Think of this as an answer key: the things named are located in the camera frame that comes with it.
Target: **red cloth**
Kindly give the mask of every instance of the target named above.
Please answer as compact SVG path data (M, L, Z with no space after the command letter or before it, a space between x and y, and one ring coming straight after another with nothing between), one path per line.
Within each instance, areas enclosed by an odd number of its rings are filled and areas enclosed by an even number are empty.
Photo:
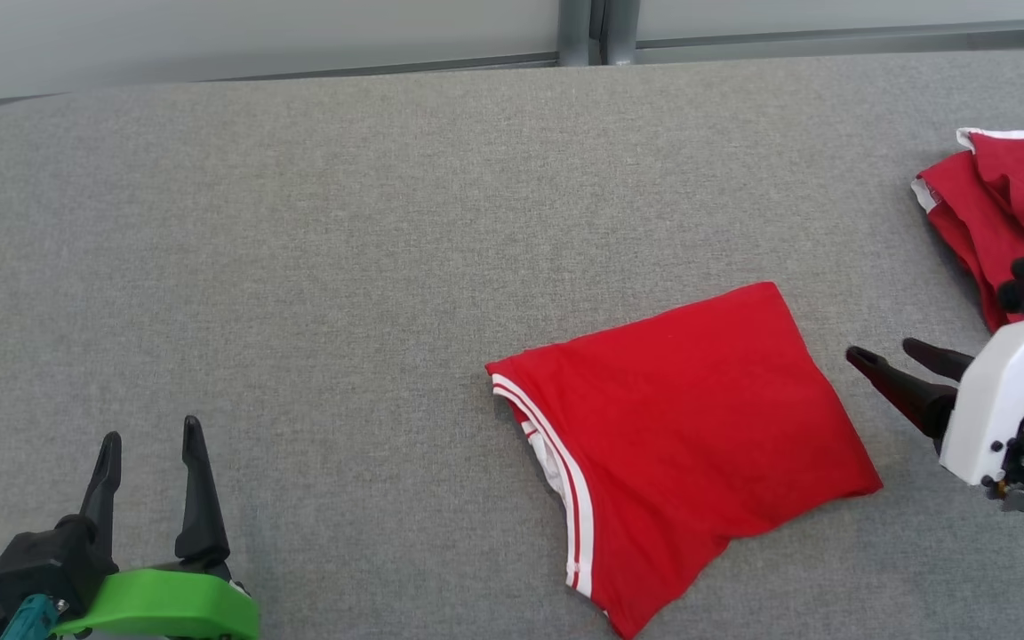
M630 639L736 538L882 483L776 285L487 365L568 519L568 585Z
M1008 314L998 287L1024 258L1024 131L959 129L970 152L920 174L920 203L939 236L974 275L991 332L1023 316Z

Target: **folded red shirt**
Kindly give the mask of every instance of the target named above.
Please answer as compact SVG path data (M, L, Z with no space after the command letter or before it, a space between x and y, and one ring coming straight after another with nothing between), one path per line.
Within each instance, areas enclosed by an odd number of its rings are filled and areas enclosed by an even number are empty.
M1011 263L1024 258L1024 131L958 129L968 152L923 171L912 183L939 236L979 285L991 332L1021 321L998 302Z
M566 583L626 639L732 539L882 486L772 283L487 371L563 498Z

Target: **white stripe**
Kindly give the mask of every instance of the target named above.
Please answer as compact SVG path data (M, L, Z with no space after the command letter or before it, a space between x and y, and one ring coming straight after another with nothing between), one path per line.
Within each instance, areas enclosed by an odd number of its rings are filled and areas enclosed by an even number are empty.
M568 453L556 430L552 428L551 422L548 422L548 417L544 416L544 412L536 406L536 402L528 397L528 394L523 392L523 389L520 389L515 382L508 380L508 378L500 374L493 374L493 384L504 387L496 387L493 389L493 393L512 400L524 413L524 416L528 417L528 420L532 422L532 425L537 429L544 430L552 438L552 441L556 443L557 454L565 462L565 469L569 470L571 474L569 475L571 482L564 482L563 489L564 494L566 494L566 492L569 492L569 486L574 485L575 495L572 498L575 505L580 506L580 556L578 558L574 556L574 551L577 551L577 545L574 544L577 542L574 540L574 531L577 531L577 526L574 526L574 510L571 506L568 506L568 509L566 509L566 515L568 516L568 587L574 582L574 574L578 568L578 571L580 571L580 587L575 588L575 591L590 598L592 558L595 556L595 516L592 513L592 509L590 509L590 490L587 488L587 481L584 478L583 471L580 469L577 461L574 461L574 458L571 457L571 454Z
M914 199L920 201L923 211L931 213L934 207L939 206L939 203L935 202L935 197L931 194L931 186L927 184L926 179L911 179L911 190L914 191Z
M974 140L971 140L971 133L978 133L980 135L985 135L988 138L998 138L999 140L1024 140L1024 129L1018 131L988 131L985 129L975 129L972 126L963 126L954 133L955 140L958 143L966 146L972 152L977 152L974 148Z

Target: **white trim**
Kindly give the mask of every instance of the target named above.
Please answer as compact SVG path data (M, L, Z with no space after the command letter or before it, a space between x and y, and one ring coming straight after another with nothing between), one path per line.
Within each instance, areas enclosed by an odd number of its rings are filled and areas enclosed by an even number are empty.
M926 179L911 179L911 190L914 191L914 199L920 201L923 211L931 213L934 207L939 206L939 203L935 202L934 194L931 194L931 185L927 184Z
M552 428L551 422L544 416L544 412L536 402L523 392L515 382L508 380L500 374L493 374L493 393L509 398L517 409L528 417L528 421L537 429L542 430L548 436L549 444L554 446L558 459L563 462L561 471L568 481L563 483L563 503L566 507L566 517L568 517L568 587L574 586L574 590L590 598L590 586L592 586L592 559L595 556L595 516L590 506L590 490L587 488L587 481L580 463L574 461L568 453L556 430ZM580 539L580 556L577 556L577 529Z
M974 148L974 141L971 140L971 133L978 133L980 135L985 135L988 138L998 138L999 140L1024 140L1024 129L1017 131L989 131L987 129L975 129L972 126L962 126L954 133L955 140L958 143L966 146L972 152L978 153L978 150Z

